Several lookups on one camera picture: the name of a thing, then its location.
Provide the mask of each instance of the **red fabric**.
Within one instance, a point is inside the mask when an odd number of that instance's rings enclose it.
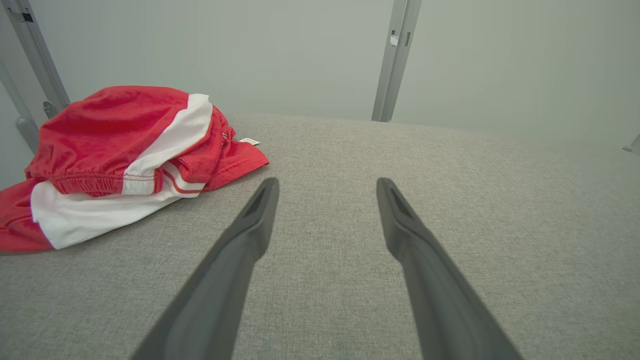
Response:
[[[52,249],[38,224],[31,221],[31,191],[37,183],[30,179],[0,192],[0,252]]]
[[[205,183],[204,192],[220,188],[269,163],[262,151],[250,143],[232,141],[235,135],[227,118],[214,106],[208,137],[170,163],[188,183]]]
[[[25,169],[28,180],[0,192],[0,252],[52,248],[31,217],[31,191],[40,181],[50,181],[60,193],[121,193],[125,169],[187,107],[188,98],[171,88],[114,86],[46,122],[40,128],[38,153]],[[183,180],[205,184],[202,191],[269,163],[253,145],[232,141],[235,134],[213,106],[207,135],[169,161]],[[173,179],[157,168],[154,193],[162,189],[163,173]]]
[[[27,178],[60,193],[121,193],[125,169],[187,108],[189,94],[154,86],[105,88],[67,106],[40,128]],[[154,193],[162,188],[156,172]]]

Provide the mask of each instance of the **white wall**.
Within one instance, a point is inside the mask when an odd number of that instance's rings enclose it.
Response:
[[[369,120],[392,0],[31,0],[73,101],[110,85],[223,112]],[[640,133],[640,1],[423,1],[394,121],[599,142]]]
[[[629,145],[640,1],[423,1],[394,121]]]
[[[15,128],[18,117],[18,110],[0,83],[0,190],[24,181],[24,168],[33,159],[29,146]]]
[[[222,112],[370,120],[392,0],[31,0],[69,97],[110,85]]]

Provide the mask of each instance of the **white stripe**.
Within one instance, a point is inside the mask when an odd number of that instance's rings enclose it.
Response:
[[[178,111],[171,124],[127,167],[122,194],[153,193],[154,171],[206,136],[212,112],[208,95],[189,94],[187,108]]]
[[[175,167],[174,164],[172,164],[172,163],[170,163],[168,161],[166,163],[164,163],[162,168],[165,169],[169,174],[171,174],[171,176],[173,176],[173,179],[175,180],[175,184],[180,190],[186,190],[186,191],[197,190],[197,191],[200,192],[200,191],[202,191],[202,189],[205,186],[205,184],[203,184],[203,183],[187,183],[182,178],[182,176],[180,175],[180,170],[178,170],[178,168]],[[198,196],[197,193],[181,194],[181,195],[195,195],[195,196],[188,196],[188,197],[197,197]]]
[[[31,191],[31,215],[54,249],[62,249],[134,223],[184,195],[198,196],[198,193],[177,193],[166,175],[160,192],[143,196],[65,195],[58,193],[50,182],[43,181]]]

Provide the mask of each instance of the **metal hinge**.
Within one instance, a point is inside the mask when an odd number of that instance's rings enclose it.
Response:
[[[33,22],[33,17],[29,12],[29,4],[21,0],[5,0],[5,6],[16,17],[16,20],[22,22]]]

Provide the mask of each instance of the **metal bracket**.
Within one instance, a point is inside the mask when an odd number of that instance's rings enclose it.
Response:
[[[42,109],[44,110],[44,113],[47,114],[47,118],[49,118],[49,120],[51,120],[58,114],[58,110],[56,109],[56,107],[53,106],[53,104],[51,104],[49,101],[45,101],[42,103]]]

